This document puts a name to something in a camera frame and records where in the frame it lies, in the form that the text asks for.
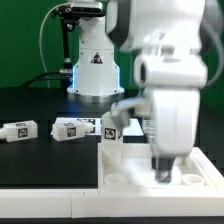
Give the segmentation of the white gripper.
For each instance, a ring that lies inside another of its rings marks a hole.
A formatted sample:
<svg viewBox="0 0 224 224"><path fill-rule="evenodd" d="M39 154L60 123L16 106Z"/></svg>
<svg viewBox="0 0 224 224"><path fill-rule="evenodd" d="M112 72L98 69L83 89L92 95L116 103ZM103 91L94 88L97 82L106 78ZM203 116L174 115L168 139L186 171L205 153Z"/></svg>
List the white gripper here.
<svg viewBox="0 0 224 224"><path fill-rule="evenodd" d="M152 169L160 183L170 183L174 158L188 156L194 146L199 114L200 93L193 89L152 89L149 139Z"/></svg>

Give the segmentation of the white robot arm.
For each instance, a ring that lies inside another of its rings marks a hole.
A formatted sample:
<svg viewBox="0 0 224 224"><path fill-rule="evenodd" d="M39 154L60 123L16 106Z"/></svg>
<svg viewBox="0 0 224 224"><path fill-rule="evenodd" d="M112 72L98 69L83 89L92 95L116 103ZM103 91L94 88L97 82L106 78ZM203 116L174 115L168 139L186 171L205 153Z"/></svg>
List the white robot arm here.
<svg viewBox="0 0 224 224"><path fill-rule="evenodd" d="M123 52L136 51L135 98L115 102L117 128L130 125L129 111L149 121L146 133L155 179L172 180L174 160L194 146L200 90L224 70L218 0L109 0L105 33Z"/></svg>

